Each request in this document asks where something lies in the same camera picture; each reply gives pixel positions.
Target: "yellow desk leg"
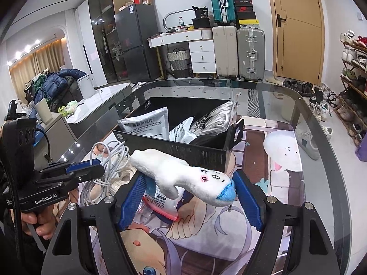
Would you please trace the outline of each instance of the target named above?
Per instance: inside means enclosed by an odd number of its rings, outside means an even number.
[[[160,58],[160,54],[159,54],[159,48],[156,47],[156,51],[157,51],[157,57],[158,57],[158,63],[159,63],[159,69],[161,71],[161,76],[159,77],[160,80],[164,80],[164,73],[163,73],[163,67],[162,67],[162,61]]]

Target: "illustrated hand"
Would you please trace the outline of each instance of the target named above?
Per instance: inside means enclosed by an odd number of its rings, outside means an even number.
[[[178,240],[196,235],[204,223],[206,204],[196,196],[178,210],[178,220],[175,221],[168,233],[167,238]]]
[[[36,228],[36,233],[38,236],[44,238],[45,240],[50,240],[54,235],[56,230],[56,219],[53,215],[54,205],[50,205],[45,208],[38,216],[34,213],[21,213],[22,219],[22,230],[28,236],[32,236],[27,223],[36,224],[39,223],[40,226]],[[10,210],[11,218],[14,222],[14,213],[13,209]]]

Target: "teal suitcase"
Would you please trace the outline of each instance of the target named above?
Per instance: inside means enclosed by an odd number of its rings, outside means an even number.
[[[211,0],[214,12],[214,26],[236,25],[234,0]]]

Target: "wooden door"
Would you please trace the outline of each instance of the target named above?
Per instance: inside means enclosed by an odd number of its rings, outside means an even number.
[[[275,7],[275,75],[318,84],[324,52],[319,0],[271,2]]]

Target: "gray refrigerator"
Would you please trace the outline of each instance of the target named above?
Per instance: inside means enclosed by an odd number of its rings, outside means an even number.
[[[155,48],[148,38],[158,34],[153,5],[132,4],[115,14],[121,52],[132,83],[155,80],[160,76]]]

